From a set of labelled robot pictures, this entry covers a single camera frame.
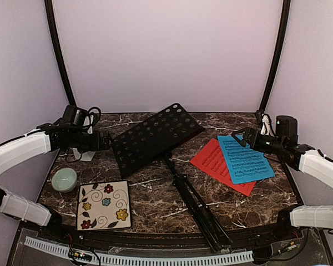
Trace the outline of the blue sheet music page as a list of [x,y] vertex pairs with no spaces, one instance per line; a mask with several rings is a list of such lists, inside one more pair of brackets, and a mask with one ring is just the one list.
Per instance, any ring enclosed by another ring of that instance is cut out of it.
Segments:
[[275,177],[264,154],[252,150],[249,144],[242,147],[232,136],[218,136],[218,142],[234,184]]

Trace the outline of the black perforated music stand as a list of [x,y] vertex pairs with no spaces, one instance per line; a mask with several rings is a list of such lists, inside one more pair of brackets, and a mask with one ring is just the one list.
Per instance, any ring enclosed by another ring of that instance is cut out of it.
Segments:
[[179,192],[211,252],[216,253],[233,241],[187,175],[179,174],[171,160],[171,152],[175,148],[204,130],[179,103],[174,103],[116,136],[112,140],[112,149],[122,179],[155,160],[163,160],[172,174],[173,186]]

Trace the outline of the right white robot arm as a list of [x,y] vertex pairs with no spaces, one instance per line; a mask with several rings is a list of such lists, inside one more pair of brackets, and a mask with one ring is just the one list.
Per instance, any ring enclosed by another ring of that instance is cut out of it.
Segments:
[[277,129],[271,136],[246,127],[231,135],[243,147],[275,155],[294,175],[303,203],[289,210],[285,219],[273,226],[275,239],[283,241],[294,227],[333,231],[333,159],[319,149],[299,144],[295,129]]

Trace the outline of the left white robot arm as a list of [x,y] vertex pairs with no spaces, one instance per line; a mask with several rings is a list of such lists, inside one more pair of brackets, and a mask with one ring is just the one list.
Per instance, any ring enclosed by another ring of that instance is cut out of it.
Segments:
[[0,214],[45,227],[56,242],[67,237],[60,215],[37,203],[35,197],[56,150],[80,153],[110,148],[108,132],[89,132],[86,126],[45,124],[0,144]]

